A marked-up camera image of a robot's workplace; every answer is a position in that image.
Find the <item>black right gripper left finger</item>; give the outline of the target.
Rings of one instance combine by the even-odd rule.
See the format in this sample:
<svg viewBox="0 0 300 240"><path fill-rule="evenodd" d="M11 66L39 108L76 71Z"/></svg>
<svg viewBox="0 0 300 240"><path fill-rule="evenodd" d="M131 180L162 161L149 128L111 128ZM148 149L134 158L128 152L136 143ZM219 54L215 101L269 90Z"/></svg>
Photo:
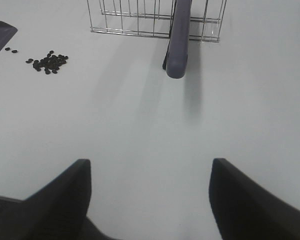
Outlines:
<svg viewBox="0 0 300 240"><path fill-rule="evenodd" d="M78 159L24 200L0 196L0 240L109 240L87 216L91 162Z"/></svg>

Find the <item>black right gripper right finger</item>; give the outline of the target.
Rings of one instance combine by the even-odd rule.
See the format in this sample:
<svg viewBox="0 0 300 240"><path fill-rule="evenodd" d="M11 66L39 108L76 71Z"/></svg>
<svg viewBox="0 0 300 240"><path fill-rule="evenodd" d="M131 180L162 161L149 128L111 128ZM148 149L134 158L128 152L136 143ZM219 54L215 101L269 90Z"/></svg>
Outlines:
<svg viewBox="0 0 300 240"><path fill-rule="evenodd" d="M300 210L225 158L212 162L209 202L223 240L300 240Z"/></svg>

